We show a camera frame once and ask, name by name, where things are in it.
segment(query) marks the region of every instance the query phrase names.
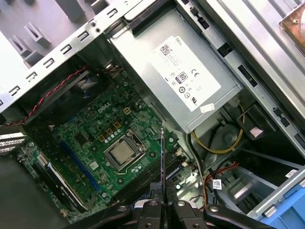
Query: red cable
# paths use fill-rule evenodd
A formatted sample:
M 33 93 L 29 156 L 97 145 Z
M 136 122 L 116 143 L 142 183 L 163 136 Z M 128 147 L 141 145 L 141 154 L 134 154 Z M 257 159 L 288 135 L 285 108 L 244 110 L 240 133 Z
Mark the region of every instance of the red cable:
M 26 120 L 28 120 L 30 117 L 32 117 L 32 115 L 36 112 L 37 108 L 43 104 L 45 99 L 47 99 L 51 94 L 53 94 L 55 91 L 57 91 L 58 89 L 63 87 L 65 85 L 65 83 L 68 80 L 70 80 L 73 76 L 78 75 L 79 73 L 84 71 L 86 68 L 87 68 L 87 65 L 83 66 L 81 69 L 79 69 L 76 72 L 72 73 L 67 78 L 65 78 L 57 87 L 55 87 L 53 90 L 49 91 L 45 96 L 43 96 L 40 99 L 40 101 L 33 107 L 33 109 L 31 110 L 31 112 L 28 114 L 28 116 L 26 118 L 24 118 L 24 119 L 22 119 L 20 121 L 13 122 L 13 123 L 8 123 L 8 124 L 5 124 L 5 125 L 19 125 L 19 124 L 23 124 Z

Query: ce mark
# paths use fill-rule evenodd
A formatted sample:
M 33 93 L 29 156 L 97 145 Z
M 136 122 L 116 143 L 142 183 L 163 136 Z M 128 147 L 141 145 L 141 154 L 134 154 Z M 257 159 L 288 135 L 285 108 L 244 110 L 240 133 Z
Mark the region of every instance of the ce mark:
M 197 72 L 196 69 L 193 69 L 193 70 L 192 70 L 192 74 L 193 74 L 195 77 L 197 77 L 197 75 L 199 75 L 199 72 Z

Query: small label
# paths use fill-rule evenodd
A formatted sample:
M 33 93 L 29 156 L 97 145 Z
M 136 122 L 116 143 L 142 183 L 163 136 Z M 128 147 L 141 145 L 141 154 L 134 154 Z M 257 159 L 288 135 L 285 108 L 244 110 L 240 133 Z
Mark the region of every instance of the small label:
M 91 164 L 90 164 L 90 167 L 92 168 L 92 170 L 96 170 L 99 165 L 96 163 L 96 161 L 93 161 Z
M 252 130 L 250 130 L 250 133 L 253 135 L 253 137 L 258 137 L 263 131 L 258 128 L 254 127 Z
M 190 111 L 221 88 L 179 36 L 159 45 L 152 53 L 151 63 Z
M 213 110 L 215 110 L 214 104 L 208 104 L 208 105 L 200 107 L 200 111 L 201 111 L 202 114 L 204 114 L 208 111 L 213 111 Z
M 213 189 L 221 190 L 222 189 L 221 185 L 222 184 L 220 179 L 213 180 Z
M 297 170 L 293 169 L 293 170 L 291 170 L 289 173 L 287 173 L 287 175 L 286 175 L 285 177 L 290 178 L 290 177 L 292 177 L 296 172 L 297 172 Z

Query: blue expansion slot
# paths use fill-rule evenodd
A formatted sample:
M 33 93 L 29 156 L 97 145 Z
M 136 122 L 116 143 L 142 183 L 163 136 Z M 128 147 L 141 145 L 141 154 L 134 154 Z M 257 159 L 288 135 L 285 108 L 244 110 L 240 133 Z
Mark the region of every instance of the blue expansion slot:
M 73 151 L 71 150 L 71 148 L 67 145 L 67 143 L 65 143 L 64 141 L 60 142 L 60 145 L 63 147 L 63 149 L 70 155 L 70 157 L 72 158 L 72 160 L 74 161 L 75 164 L 77 164 L 77 166 L 81 169 L 81 171 L 85 174 L 85 176 L 89 179 L 90 183 L 92 184 L 92 186 L 98 190 L 101 191 L 101 187 L 99 186 L 99 184 L 96 182 L 96 180 L 94 179 L 94 177 L 91 175 L 91 173 L 86 169 L 86 167 L 83 165 L 83 163 L 77 158 L 77 156 L 73 153 Z

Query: screw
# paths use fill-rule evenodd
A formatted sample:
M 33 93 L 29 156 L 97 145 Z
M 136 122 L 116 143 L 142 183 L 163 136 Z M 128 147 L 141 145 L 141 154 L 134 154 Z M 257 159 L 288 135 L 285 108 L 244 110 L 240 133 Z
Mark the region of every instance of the screw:
M 195 224 L 193 224 L 193 228 L 198 229 L 198 228 L 200 228 L 200 225 L 198 223 L 195 223 Z
M 126 211 L 126 210 L 127 210 L 127 208 L 125 206 L 120 206 L 118 208 L 118 211 Z
M 183 201 L 178 201 L 178 206 L 182 207 L 184 205 L 185 205 L 185 203 Z
M 219 211 L 219 209 L 217 208 L 217 207 L 210 207 L 210 210 L 212 211 L 212 212 L 217 212 L 217 211 Z
M 150 206 L 156 206 L 156 205 L 158 205 L 158 203 L 156 201 L 151 201 L 151 202 L 149 202 L 149 205 Z

